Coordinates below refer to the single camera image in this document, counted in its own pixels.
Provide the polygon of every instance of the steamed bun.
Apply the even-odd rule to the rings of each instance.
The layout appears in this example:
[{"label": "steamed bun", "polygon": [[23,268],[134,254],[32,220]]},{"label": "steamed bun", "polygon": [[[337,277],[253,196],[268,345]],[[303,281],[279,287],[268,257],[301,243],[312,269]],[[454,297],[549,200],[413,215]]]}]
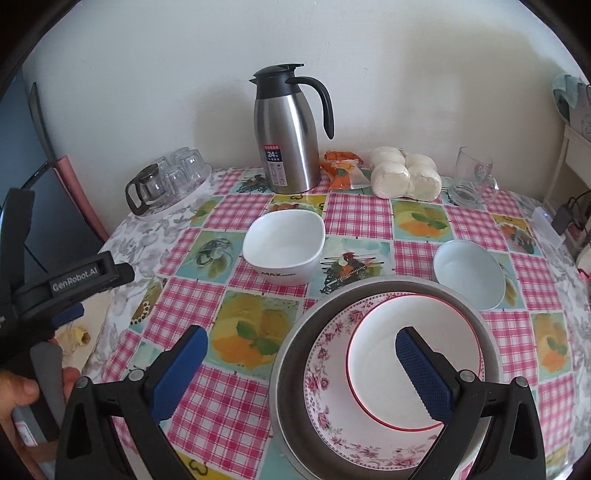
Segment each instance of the steamed bun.
[{"label": "steamed bun", "polygon": [[401,151],[394,147],[379,147],[371,152],[369,156],[369,163],[372,168],[377,167],[383,162],[396,162],[401,165],[405,164],[404,156]]},{"label": "steamed bun", "polygon": [[441,193],[441,177],[437,170],[421,164],[408,168],[410,184],[406,195],[415,200],[431,202]]},{"label": "steamed bun", "polygon": [[371,188],[382,199],[405,195],[410,185],[407,168],[398,162],[384,161],[371,173]]},{"label": "steamed bun", "polygon": [[414,167],[415,165],[424,165],[425,167],[432,168],[433,170],[437,171],[437,166],[433,159],[426,155],[421,155],[418,153],[411,153],[406,157],[406,168]]}]

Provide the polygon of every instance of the thermos lid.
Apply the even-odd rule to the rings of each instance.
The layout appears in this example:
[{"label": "thermos lid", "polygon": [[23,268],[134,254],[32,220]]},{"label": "thermos lid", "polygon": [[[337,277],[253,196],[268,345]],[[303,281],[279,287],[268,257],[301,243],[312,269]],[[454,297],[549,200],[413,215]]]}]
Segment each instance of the thermos lid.
[{"label": "thermos lid", "polygon": [[271,65],[260,69],[254,74],[255,77],[277,77],[288,74],[293,76],[293,72],[297,67],[303,67],[303,63],[283,63],[281,65]]},{"label": "thermos lid", "polygon": [[301,92],[297,84],[292,85],[285,81],[294,77],[294,70],[297,67],[303,66],[303,63],[283,63],[260,69],[251,80],[256,85],[256,99],[264,100]]}]

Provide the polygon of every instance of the plastic bag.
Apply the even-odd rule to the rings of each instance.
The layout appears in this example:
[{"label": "plastic bag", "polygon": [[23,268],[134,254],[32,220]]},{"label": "plastic bag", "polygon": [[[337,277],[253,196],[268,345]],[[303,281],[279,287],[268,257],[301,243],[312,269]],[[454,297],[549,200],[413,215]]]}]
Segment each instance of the plastic bag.
[{"label": "plastic bag", "polygon": [[371,182],[363,174],[360,165],[363,160],[353,152],[337,152],[329,150],[320,162],[330,177],[329,190],[356,190],[369,187]]}]

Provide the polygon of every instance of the white wall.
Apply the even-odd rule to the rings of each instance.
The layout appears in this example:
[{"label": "white wall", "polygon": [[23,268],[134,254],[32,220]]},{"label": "white wall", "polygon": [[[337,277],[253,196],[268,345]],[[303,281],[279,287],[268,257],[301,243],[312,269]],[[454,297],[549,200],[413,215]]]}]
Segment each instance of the white wall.
[{"label": "white wall", "polygon": [[84,0],[24,71],[111,231],[125,184],[161,154],[188,145],[215,167],[257,164],[248,79],[286,62],[332,97],[329,141],[303,87],[321,151],[400,146],[451,174],[468,144],[495,158],[502,187],[538,197],[561,138],[551,81],[580,74],[518,0]]}]

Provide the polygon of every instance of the screw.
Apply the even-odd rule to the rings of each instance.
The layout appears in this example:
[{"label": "screw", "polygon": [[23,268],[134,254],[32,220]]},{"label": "screw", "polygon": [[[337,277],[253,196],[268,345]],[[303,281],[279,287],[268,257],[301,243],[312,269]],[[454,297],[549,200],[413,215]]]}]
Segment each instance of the screw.
[{"label": "screw", "polygon": [[529,385],[529,383],[527,383],[527,379],[525,377],[516,377],[515,383],[517,385],[519,385],[520,387],[524,387],[524,388]]},{"label": "screw", "polygon": [[127,378],[129,378],[132,382],[137,382],[138,380],[142,380],[143,377],[144,377],[144,371],[141,368],[136,368],[135,370],[132,370],[131,372],[129,372],[129,375],[127,375]]},{"label": "screw", "polygon": [[460,372],[460,378],[464,381],[464,382],[474,382],[474,380],[476,379],[476,375],[474,375],[472,372],[470,372],[469,370],[462,370]]},{"label": "screw", "polygon": [[76,388],[84,388],[85,386],[88,385],[88,380],[89,380],[88,377],[80,377],[75,382]]}]

